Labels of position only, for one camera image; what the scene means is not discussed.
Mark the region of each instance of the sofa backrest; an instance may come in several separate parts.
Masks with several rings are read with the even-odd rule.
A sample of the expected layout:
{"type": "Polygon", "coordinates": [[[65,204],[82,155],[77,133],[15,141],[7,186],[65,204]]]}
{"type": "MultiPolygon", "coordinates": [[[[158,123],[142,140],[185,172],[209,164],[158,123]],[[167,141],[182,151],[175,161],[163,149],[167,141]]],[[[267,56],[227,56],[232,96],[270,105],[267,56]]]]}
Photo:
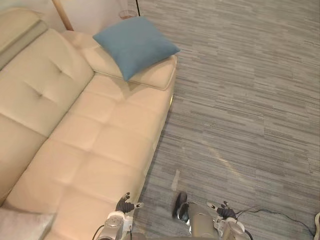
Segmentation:
{"type": "Polygon", "coordinates": [[[0,13],[0,205],[93,74],[32,11],[0,13]]]}

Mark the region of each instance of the gray cushion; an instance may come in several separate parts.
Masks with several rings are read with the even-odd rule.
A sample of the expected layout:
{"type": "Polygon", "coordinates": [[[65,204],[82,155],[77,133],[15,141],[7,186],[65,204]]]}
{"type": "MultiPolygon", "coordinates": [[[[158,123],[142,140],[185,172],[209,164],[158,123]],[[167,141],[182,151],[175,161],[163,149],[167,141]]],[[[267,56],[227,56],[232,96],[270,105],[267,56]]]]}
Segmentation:
{"type": "Polygon", "coordinates": [[[53,214],[25,213],[0,207],[0,240],[42,240],[53,214]]]}

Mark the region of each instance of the gray carpet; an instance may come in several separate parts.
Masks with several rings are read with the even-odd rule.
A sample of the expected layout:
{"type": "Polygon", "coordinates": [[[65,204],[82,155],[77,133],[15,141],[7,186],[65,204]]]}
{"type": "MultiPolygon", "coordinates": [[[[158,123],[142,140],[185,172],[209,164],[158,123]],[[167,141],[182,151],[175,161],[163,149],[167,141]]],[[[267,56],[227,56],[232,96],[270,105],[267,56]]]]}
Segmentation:
{"type": "MultiPolygon", "coordinates": [[[[139,2],[181,52],[134,231],[188,234],[171,219],[174,190],[202,205],[227,200],[236,210],[282,212],[314,231],[320,212],[319,0],[139,2]]],[[[255,240],[312,239],[281,215],[245,213],[239,220],[255,240]]]]}

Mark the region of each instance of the sofa armrest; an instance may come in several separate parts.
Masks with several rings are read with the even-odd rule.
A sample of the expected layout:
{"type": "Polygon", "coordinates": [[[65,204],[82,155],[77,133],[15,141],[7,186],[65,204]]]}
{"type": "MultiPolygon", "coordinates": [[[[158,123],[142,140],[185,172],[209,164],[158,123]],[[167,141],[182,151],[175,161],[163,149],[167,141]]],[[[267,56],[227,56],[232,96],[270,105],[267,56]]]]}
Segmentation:
{"type": "MultiPolygon", "coordinates": [[[[84,56],[95,72],[123,79],[116,62],[92,36],[75,31],[65,31],[62,36],[84,56]]],[[[165,90],[175,80],[176,66],[177,56],[173,55],[137,73],[129,81],[165,90]]]]}

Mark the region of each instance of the sofa cushion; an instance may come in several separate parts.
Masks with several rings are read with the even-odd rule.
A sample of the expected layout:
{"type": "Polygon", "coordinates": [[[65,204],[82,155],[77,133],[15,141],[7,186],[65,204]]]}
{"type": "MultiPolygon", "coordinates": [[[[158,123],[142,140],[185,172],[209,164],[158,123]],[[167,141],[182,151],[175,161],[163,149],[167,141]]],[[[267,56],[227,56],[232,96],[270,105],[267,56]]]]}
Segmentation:
{"type": "Polygon", "coordinates": [[[125,81],[180,51],[144,16],[126,19],[93,38],[112,56],[125,81]]]}
{"type": "MultiPolygon", "coordinates": [[[[65,31],[62,35],[75,46],[97,73],[122,79],[121,71],[114,59],[92,36],[75,31],[65,31]]],[[[172,55],[141,72],[135,74],[130,82],[165,90],[174,81],[177,57],[172,55]]]]}
{"type": "Polygon", "coordinates": [[[117,201],[143,187],[173,93],[96,74],[5,205],[55,213],[46,240],[91,239],[117,201]]]}
{"type": "Polygon", "coordinates": [[[12,8],[0,13],[0,70],[48,29],[33,12],[12,8]]]}
{"type": "Polygon", "coordinates": [[[52,29],[0,71],[0,205],[93,74],[52,29]]]}
{"type": "Polygon", "coordinates": [[[53,219],[53,214],[19,212],[0,207],[0,240],[42,240],[53,219]]]}

